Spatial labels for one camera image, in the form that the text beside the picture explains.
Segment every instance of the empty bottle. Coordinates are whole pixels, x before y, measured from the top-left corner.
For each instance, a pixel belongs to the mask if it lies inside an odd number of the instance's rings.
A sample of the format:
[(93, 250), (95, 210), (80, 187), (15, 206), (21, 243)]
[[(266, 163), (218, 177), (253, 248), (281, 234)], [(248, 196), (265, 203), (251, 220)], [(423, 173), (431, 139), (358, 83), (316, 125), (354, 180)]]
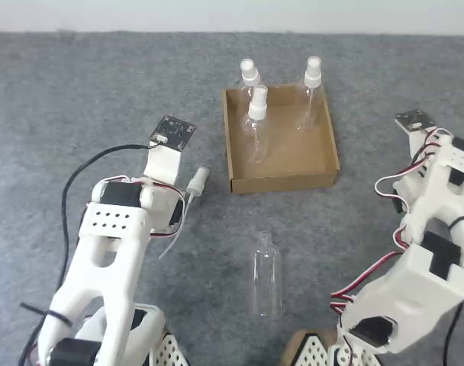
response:
[(261, 232), (253, 253), (252, 313), (279, 318), (282, 315), (282, 256), (271, 235)]
[[(253, 88), (256, 85), (261, 84), (261, 76), (257, 68), (254, 66), (254, 61), (251, 59), (243, 59), (240, 62), (240, 71), (242, 72), (243, 86), (239, 95), (238, 115), (243, 116), (247, 113), (249, 103), (253, 99)], [(250, 126), (242, 124), (241, 128), (243, 129), (243, 132), (250, 132)]]
[(316, 56), (309, 57), (303, 82), (298, 87), (300, 103), (306, 104), (306, 108), (305, 113), (295, 121), (297, 132), (309, 131), (317, 122), (318, 111), (322, 107), (321, 85), (321, 59)]
[(260, 163), (268, 156), (269, 131), (266, 119), (268, 88), (256, 85), (253, 89), (253, 98), (244, 118), (243, 125), (247, 126), (249, 133), (247, 142), (247, 161)]

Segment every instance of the black wire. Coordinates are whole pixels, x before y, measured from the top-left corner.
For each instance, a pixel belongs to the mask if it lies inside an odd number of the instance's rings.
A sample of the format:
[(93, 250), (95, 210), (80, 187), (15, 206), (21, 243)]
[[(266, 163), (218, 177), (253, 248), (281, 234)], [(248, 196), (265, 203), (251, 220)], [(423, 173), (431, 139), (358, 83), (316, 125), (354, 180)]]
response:
[[(61, 271), (59, 274), (59, 278), (57, 280), (57, 288), (56, 291), (59, 290), (59, 288), (63, 285), (64, 282), (64, 277), (66, 276), (66, 269), (67, 269), (67, 264), (69, 261), (69, 233), (67, 229), (67, 212), (66, 212), (66, 201), (67, 201), (67, 193), (69, 191), (69, 187), (71, 187), (71, 184), (74, 182), (76, 177), (81, 173), (83, 170), (88, 168), (93, 162), (97, 161), (101, 157), (108, 155), (110, 153), (114, 153), (116, 151), (120, 150), (139, 150), (139, 149), (152, 149), (155, 146), (147, 146), (147, 145), (139, 145), (139, 144), (127, 144), (127, 145), (120, 145), (120, 146), (115, 146), (111, 147), (110, 149), (103, 150), (99, 154), (96, 154), (93, 156), (90, 160), (85, 162), (84, 164), (81, 164), (77, 170), (74, 171), (74, 173), (71, 174), (69, 177), (66, 185), (64, 186), (63, 189), (63, 196), (61, 199), (61, 218), (63, 221), (63, 234), (64, 234), (64, 253), (63, 253), (63, 265), (61, 267)], [(42, 328), (42, 325), (44, 324), (46, 316), (42, 316), (40, 319), (40, 322), (35, 326), (34, 330), (32, 330), (32, 333), (30, 334), (27, 343), (25, 344), (21, 354), (20, 358), (18, 359), (18, 366), (24, 366), (25, 361), (27, 360), (28, 357), (28, 352), (30, 351), (30, 348), (32, 345), (35, 343), (35, 339), (37, 338), (40, 329)]]
[(449, 330), (447, 331), (446, 340), (444, 341), (443, 366), (447, 366), (447, 354), (449, 353), (449, 344), (451, 342), (451, 336), (453, 335), (454, 328), (456, 328), (456, 324), (458, 323), (459, 316), (461, 315), (463, 307), (464, 303), (458, 305), (456, 312), (454, 313), (453, 321), (451, 322)]
[(455, 219), (450, 225), (449, 225), (449, 231), (453, 229), (453, 227), (456, 226), (457, 223), (460, 223), (461, 221), (464, 221), (464, 216), (458, 217)]

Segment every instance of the brown box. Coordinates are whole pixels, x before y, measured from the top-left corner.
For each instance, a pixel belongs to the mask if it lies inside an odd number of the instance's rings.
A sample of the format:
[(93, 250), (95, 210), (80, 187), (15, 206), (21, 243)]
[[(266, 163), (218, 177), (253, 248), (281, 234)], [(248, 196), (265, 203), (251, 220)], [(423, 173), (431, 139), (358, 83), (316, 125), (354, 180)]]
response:
[(296, 133), (293, 121), (305, 112), (297, 104), (294, 85), (268, 87), (269, 154), (260, 164), (248, 163), (240, 128), (238, 89), (222, 91), (225, 139), (232, 193), (291, 191), (334, 184), (340, 170), (327, 97), (312, 131)]

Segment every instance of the cable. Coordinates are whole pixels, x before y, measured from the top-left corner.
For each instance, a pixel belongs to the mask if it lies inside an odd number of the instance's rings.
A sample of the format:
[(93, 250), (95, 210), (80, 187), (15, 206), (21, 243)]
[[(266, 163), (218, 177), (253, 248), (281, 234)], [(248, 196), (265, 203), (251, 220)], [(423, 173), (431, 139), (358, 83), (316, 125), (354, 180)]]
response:
[(464, 303), (460, 303), (454, 313), (453, 321), (449, 326), (449, 330), (447, 331), (446, 340), (444, 341), (444, 353), (443, 353), (443, 366), (447, 366), (447, 355), (449, 353), (449, 344), (451, 343), (451, 337), (453, 336), (454, 328), (456, 328), (456, 324), (458, 323), (459, 317), (461, 316), (462, 309), (464, 307)]
[(344, 338), (344, 342), (347, 344), (347, 347), (349, 347), (349, 363), (348, 365), (349, 366), (353, 366), (353, 353), (354, 353), (354, 350), (353, 350), (353, 347), (352, 345), (347, 341), (347, 338), (345, 335), (343, 335), (343, 338)]
[(165, 185), (163, 183), (158, 183), (158, 182), (153, 182), (153, 185), (156, 186), (156, 187), (159, 187), (159, 188), (165, 188), (165, 189), (169, 189), (170, 191), (173, 191), (174, 193), (176, 193), (178, 195), (178, 197), (182, 201), (183, 205), (181, 207), (181, 221), (179, 223), (178, 229), (176, 229), (172, 233), (151, 233), (150, 236), (151, 237), (157, 237), (157, 238), (170, 238), (172, 236), (177, 236), (181, 232), (181, 228), (182, 228), (182, 225), (184, 223), (183, 217), (185, 216), (185, 206), (186, 206), (185, 197), (182, 195), (182, 193), (178, 189), (174, 188), (172, 185)]
[(185, 205), (183, 204), (183, 212), (182, 212), (181, 224), (179, 225), (179, 228), (178, 228), (178, 230), (177, 230), (177, 232), (176, 232), (176, 235), (175, 235), (174, 238), (172, 239), (172, 242), (167, 246), (166, 249), (164, 249), (164, 252), (162, 252), (162, 253), (160, 254), (159, 260), (164, 258), (164, 255), (166, 255), (166, 253), (167, 253), (169, 250), (171, 250), (171, 248), (175, 245), (176, 241), (178, 240), (179, 234), (181, 233), (181, 230), (182, 230), (182, 228), (183, 228), (184, 225), (185, 225), (185, 219), (186, 219), (186, 216), (188, 215), (189, 206), (190, 206), (190, 204), (192, 203), (194, 197), (195, 197), (194, 194), (190, 194), (190, 195), (189, 195), (188, 203), (186, 204), (186, 208), (185, 208)]
[[(127, 145), (120, 145), (120, 146), (115, 146), (111, 147), (110, 149), (103, 150), (102, 152), (96, 154), (93, 156), (90, 160), (85, 162), (84, 164), (81, 164), (77, 170), (74, 171), (74, 173), (71, 174), (69, 177), (66, 185), (64, 185), (63, 189), (63, 196), (61, 198), (61, 219), (63, 221), (63, 235), (64, 235), (64, 247), (63, 247), (63, 265), (61, 266), (60, 274), (57, 279), (57, 287), (56, 291), (59, 290), (59, 288), (62, 286), (64, 282), (64, 277), (66, 276), (66, 269), (67, 269), (67, 264), (69, 261), (69, 232), (68, 232), (68, 227), (67, 227), (67, 212), (66, 212), (66, 201), (67, 201), (67, 193), (69, 191), (69, 188), (71, 187), (71, 184), (74, 182), (76, 177), (81, 173), (83, 170), (88, 168), (93, 162), (96, 162), (98, 159), (101, 157), (108, 155), (110, 153), (114, 153), (116, 151), (121, 151), (121, 150), (139, 150), (139, 149), (153, 149), (157, 147), (158, 145), (153, 145), (153, 146), (147, 146), (147, 145), (138, 145), (138, 144), (127, 144)], [(30, 334), (27, 343), (25, 344), (24, 348), (22, 349), (22, 352), (20, 354), (20, 358), (18, 359), (18, 366), (24, 366), (25, 361), (27, 360), (28, 354), (30, 352), (30, 349), (32, 345), (35, 343), (35, 339), (37, 338), (40, 329), (42, 328), (42, 325), (44, 324), (45, 316), (42, 316), (40, 319), (40, 322), (35, 326), (35, 328), (32, 330), (32, 333)]]
[(449, 225), (449, 231), (451, 231), (457, 223), (460, 223), (461, 221), (464, 221), (464, 216), (458, 217), (455, 219), (450, 225)]
[(439, 143), (426, 143), (420, 147), (419, 150), (415, 153), (414, 157), (412, 158), (411, 164), (415, 164), (415, 162), (418, 160), (418, 157), (421, 155), (421, 153), (424, 152), (424, 150), (429, 147), (429, 146), (436, 146), (440, 147)]
[(374, 186), (374, 189), (375, 189), (376, 194), (377, 194), (378, 196), (384, 197), (384, 198), (395, 198), (395, 199), (399, 199), (399, 200), (405, 205), (405, 210), (406, 210), (407, 212), (409, 212), (409, 211), (410, 211), (410, 206), (409, 206), (408, 202), (407, 202), (402, 196), (399, 196), (398, 194), (383, 193), (383, 192), (381, 192), (381, 191), (378, 189), (378, 185), (379, 185), (380, 183), (382, 183), (383, 181), (386, 181), (386, 180), (388, 180), (388, 179), (400, 178), (400, 177), (402, 177), (402, 176), (404, 176), (404, 175), (406, 175), (406, 174), (408, 174), (408, 173), (410, 173), (410, 172), (412, 172), (412, 171), (414, 171), (414, 170), (417, 170), (418, 168), (420, 168), (420, 167), (424, 164), (424, 162), (425, 162), (425, 160), (427, 159), (427, 157), (428, 157), (428, 156), (423, 157), (422, 160), (419, 160), (418, 162), (416, 162), (416, 163), (414, 163), (414, 164), (408, 166), (407, 168), (402, 169), (402, 170), (401, 170), (400, 172), (398, 172), (398, 173), (395, 173), (395, 174), (393, 174), (393, 175), (387, 175), (387, 176), (385, 176), (385, 177), (383, 177), (383, 178), (378, 179), (378, 181), (376, 181), (375, 186)]
[(383, 263), (388, 261), (390, 258), (395, 257), (396, 255), (402, 254), (401, 252), (390, 252), (385, 255), (383, 255), (378, 261), (373, 263), (372, 265), (369, 266), (368, 269), (366, 269), (362, 274), (358, 276), (353, 282), (345, 286), (342, 290), (338, 290), (336, 292), (333, 292), (330, 294), (331, 297), (339, 297), (341, 295), (345, 295), (346, 293), (354, 290), (356, 287), (358, 287), (365, 279), (367, 279), (368, 276), (371, 275), (376, 269), (378, 269)]
[(407, 250), (408, 249), (408, 244), (406, 242), (404, 242), (401, 238), (401, 232), (405, 229), (405, 226), (401, 226), (399, 227), (398, 229), (396, 229), (394, 232), (393, 232), (393, 235), (392, 235), (392, 238), (393, 238), (393, 242), (395, 243), (395, 245), (402, 249), (402, 250)]

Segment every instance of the spray pump cap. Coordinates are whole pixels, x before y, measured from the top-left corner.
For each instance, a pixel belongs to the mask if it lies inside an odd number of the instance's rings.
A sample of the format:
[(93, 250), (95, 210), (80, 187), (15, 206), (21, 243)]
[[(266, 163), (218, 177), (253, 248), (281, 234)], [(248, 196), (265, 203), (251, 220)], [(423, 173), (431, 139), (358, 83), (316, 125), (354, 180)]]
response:
[(305, 71), (304, 84), (309, 88), (317, 88), (321, 86), (322, 71), (320, 57), (308, 57), (307, 71)]
[(242, 80), (245, 85), (254, 86), (261, 82), (259, 71), (257, 71), (254, 61), (251, 59), (243, 59), (240, 62), (240, 71), (242, 71)]
[(249, 111), (247, 114), (253, 120), (262, 120), (266, 116), (268, 107), (266, 99), (268, 96), (268, 88), (264, 85), (256, 85), (253, 89), (253, 98), (249, 103)]

